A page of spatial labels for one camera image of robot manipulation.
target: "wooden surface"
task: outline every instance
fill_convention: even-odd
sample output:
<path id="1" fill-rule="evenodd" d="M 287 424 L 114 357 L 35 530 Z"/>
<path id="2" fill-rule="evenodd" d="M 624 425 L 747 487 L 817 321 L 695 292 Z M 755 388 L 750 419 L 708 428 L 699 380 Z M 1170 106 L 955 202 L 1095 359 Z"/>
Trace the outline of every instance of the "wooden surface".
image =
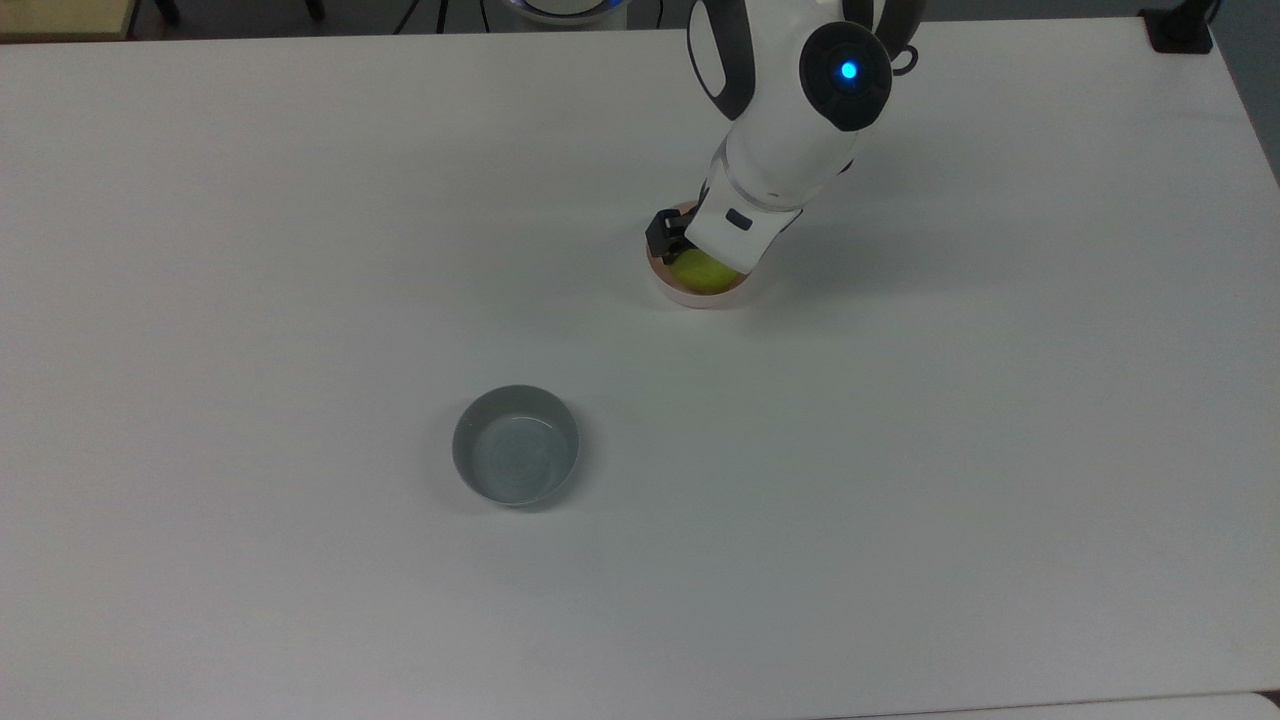
<path id="1" fill-rule="evenodd" d="M 138 0 L 0 0 L 0 42 L 123 40 Z"/>
<path id="2" fill-rule="evenodd" d="M 0 716 L 1280 685 L 1280 192 L 1221 56 L 916 38 L 723 311 L 643 254 L 726 131 L 682 33 L 0 47 Z M 521 382 L 582 427 L 541 512 L 449 457 Z"/>

